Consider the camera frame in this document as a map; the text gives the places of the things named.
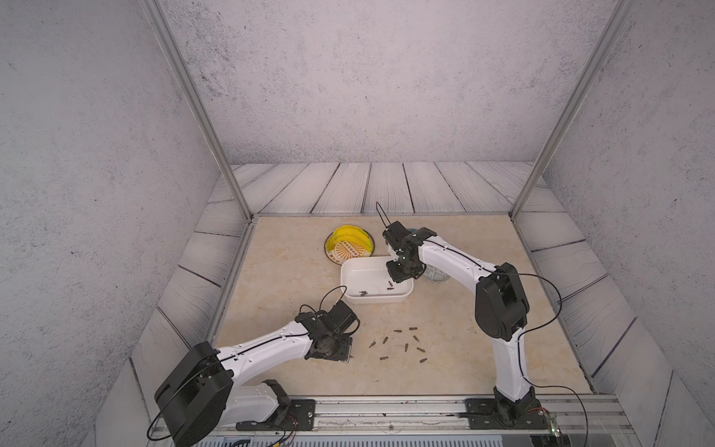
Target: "wooden plank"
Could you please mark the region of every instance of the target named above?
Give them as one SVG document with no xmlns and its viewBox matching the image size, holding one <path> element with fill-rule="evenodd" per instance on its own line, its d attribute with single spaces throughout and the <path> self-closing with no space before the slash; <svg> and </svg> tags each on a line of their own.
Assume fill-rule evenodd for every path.
<svg viewBox="0 0 715 447">
<path fill-rule="evenodd" d="M 541 274 L 556 285 L 562 298 L 606 274 L 606 269 L 586 242 L 548 248 L 534 252 L 532 256 Z M 546 291 L 556 297 L 553 288 L 546 286 Z"/>
<path fill-rule="evenodd" d="M 310 163 L 260 212 L 310 212 L 337 166 L 338 163 Z"/>
<path fill-rule="evenodd" d="M 656 447 L 715 446 L 715 427 L 708 421 L 685 384 L 673 376 Z"/>
<path fill-rule="evenodd" d="M 526 183 L 526 176 L 531 171 L 531 166 L 526 162 L 468 162 L 468 164 L 512 203 L 519 196 L 521 188 Z M 539 179 L 537 185 L 547 186 L 543 178 Z"/>
<path fill-rule="evenodd" d="M 401 163 L 372 163 L 363 212 L 377 212 L 379 202 L 385 212 L 413 212 L 405 168 Z"/>
<path fill-rule="evenodd" d="M 132 364 L 127 360 L 94 422 L 97 445 L 145 447 L 150 422 Z"/>
<path fill-rule="evenodd" d="M 223 285 L 236 254 L 239 237 L 193 233 L 179 265 Z"/>
<path fill-rule="evenodd" d="M 470 212 L 509 211 L 511 203 L 464 162 L 440 162 L 437 168 Z"/>
<path fill-rule="evenodd" d="M 615 393 L 644 446 L 656 440 L 673 368 L 640 321 L 631 326 L 593 377 L 599 393 Z"/>
<path fill-rule="evenodd" d="M 534 188 L 523 211 L 562 212 L 563 206 L 548 188 Z"/>
<path fill-rule="evenodd" d="M 563 302 L 563 322 L 592 375 L 636 317 L 613 278 L 606 276 Z"/>
<path fill-rule="evenodd" d="M 415 212 L 464 212 L 434 163 L 405 163 L 404 166 Z"/>
<path fill-rule="evenodd" d="M 132 353 L 132 363 L 150 418 L 159 412 L 154 393 L 187 352 L 189 348 L 186 343 L 156 309 Z"/>
<path fill-rule="evenodd" d="M 258 178 L 261 174 L 268 171 L 273 165 L 272 164 L 232 164 L 233 175 L 236 177 L 238 186 L 243 188 L 244 186 L 251 183 L 253 180 Z M 222 176 L 219 177 L 214 187 L 211 197 L 209 197 L 209 203 L 219 202 L 221 200 L 233 200 L 233 195 L 228 189 L 228 184 L 226 179 Z"/>
<path fill-rule="evenodd" d="M 89 429 L 89 433 L 84 437 L 84 441 L 80 447 L 96 447 L 97 443 L 94 440 L 94 424 Z"/>
<path fill-rule="evenodd" d="M 208 203 L 204 208 L 194 231 L 216 235 L 240 236 L 246 228 L 246 221 L 238 207 L 238 202 Z"/>
<path fill-rule="evenodd" d="M 529 250 L 542 250 L 586 239 L 564 212 L 522 212 L 516 222 Z"/>
<path fill-rule="evenodd" d="M 177 267 L 157 306 L 194 346 L 204 341 L 220 292 L 215 284 Z"/>
<path fill-rule="evenodd" d="M 242 188 L 252 212 L 260 212 L 307 166 L 306 163 L 277 164 Z"/>
<path fill-rule="evenodd" d="M 312 213 L 360 212 L 369 171 L 370 163 L 340 163 Z"/>
</svg>

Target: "enclosure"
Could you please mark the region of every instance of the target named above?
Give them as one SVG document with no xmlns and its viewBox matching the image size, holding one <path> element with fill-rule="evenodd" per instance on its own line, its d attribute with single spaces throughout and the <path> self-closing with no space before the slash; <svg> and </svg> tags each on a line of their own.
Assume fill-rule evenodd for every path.
<svg viewBox="0 0 715 447">
<path fill-rule="evenodd" d="M 379 203 L 536 275 L 525 329 L 553 322 L 524 338 L 529 377 L 568 387 L 536 389 L 564 433 L 540 442 L 715 445 L 710 2 L 0 11 L 3 444 L 173 446 L 147 428 L 189 349 L 320 309 L 341 281 L 335 228 L 390 254 Z M 547 434 L 458 417 L 497 377 L 473 290 L 420 278 L 401 303 L 350 306 L 348 362 L 248 382 L 317 401 L 290 443 Z M 199 445 L 241 439 L 277 438 L 223 426 Z"/>
</svg>

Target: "gray textured wall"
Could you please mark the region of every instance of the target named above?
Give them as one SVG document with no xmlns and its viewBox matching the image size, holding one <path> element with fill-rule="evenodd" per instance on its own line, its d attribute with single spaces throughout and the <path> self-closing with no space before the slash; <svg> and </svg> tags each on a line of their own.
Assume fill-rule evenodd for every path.
<svg viewBox="0 0 715 447">
<path fill-rule="evenodd" d="M 162 0 L 230 162 L 532 160 L 615 0 Z"/>
<path fill-rule="evenodd" d="M 0 444 L 78 446 L 219 174 L 136 0 L 3 1 L 0 79 Z"/>
<path fill-rule="evenodd" d="M 715 4 L 636 7 L 546 179 L 715 421 Z"/>
</svg>

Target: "beige marble surface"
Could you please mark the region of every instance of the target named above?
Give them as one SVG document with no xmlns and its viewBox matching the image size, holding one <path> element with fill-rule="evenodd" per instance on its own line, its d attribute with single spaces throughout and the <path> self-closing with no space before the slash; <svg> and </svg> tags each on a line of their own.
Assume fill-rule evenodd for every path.
<svg viewBox="0 0 715 447">
<path fill-rule="evenodd" d="M 406 227 L 428 227 L 483 260 L 509 262 L 519 272 L 533 272 L 508 216 L 405 216 L 400 221 Z M 328 260 L 322 244 L 344 224 L 365 228 L 377 242 L 375 254 L 387 254 L 379 217 L 261 217 L 216 346 L 272 332 L 292 320 L 303 303 L 317 308 L 320 298 L 340 284 L 340 266 Z M 531 305 L 527 328 L 533 328 L 552 318 L 553 311 L 538 280 L 521 278 Z M 339 296 L 326 298 L 324 307 L 329 309 Z M 474 294 L 454 279 L 442 284 L 420 279 L 404 303 L 351 307 L 362 325 L 353 336 L 349 363 L 291 360 L 248 384 L 276 379 L 294 396 L 493 392 L 495 367 L 489 337 L 474 320 Z M 418 329 L 410 331 L 410 326 Z M 389 339 L 383 344 L 385 336 Z M 534 383 L 567 385 L 590 393 L 558 322 L 524 338 Z M 377 344 L 369 348 L 373 341 Z M 567 393 L 557 388 L 538 392 Z"/>
</svg>

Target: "black mounting plate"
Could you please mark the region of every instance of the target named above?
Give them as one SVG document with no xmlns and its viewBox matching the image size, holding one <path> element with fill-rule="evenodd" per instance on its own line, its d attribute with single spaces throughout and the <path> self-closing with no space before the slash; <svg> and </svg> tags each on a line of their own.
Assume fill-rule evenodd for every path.
<svg viewBox="0 0 715 447">
<path fill-rule="evenodd" d="M 467 418 L 469 428 L 472 430 L 493 430 L 504 429 L 510 430 L 550 430 L 551 425 L 546 418 L 546 415 L 539 415 L 538 411 L 532 414 L 526 414 L 513 426 L 505 426 L 501 422 L 501 417 L 497 414 L 496 399 L 465 399 L 464 404 L 467 407 L 467 412 L 460 416 Z"/>
<path fill-rule="evenodd" d="M 313 420 L 315 419 L 315 401 L 313 399 L 293 399 L 290 401 L 288 414 L 292 415 L 298 422 L 298 425 L 293 423 L 291 418 L 286 417 L 283 423 L 277 425 L 281 429 L 290 433 L 293 430 L 310 431 L 313 428 Z M 262 422 L 239 422 L 236 424 L 237 431 L 274 431 L 277 426 Z"/>
</svg>

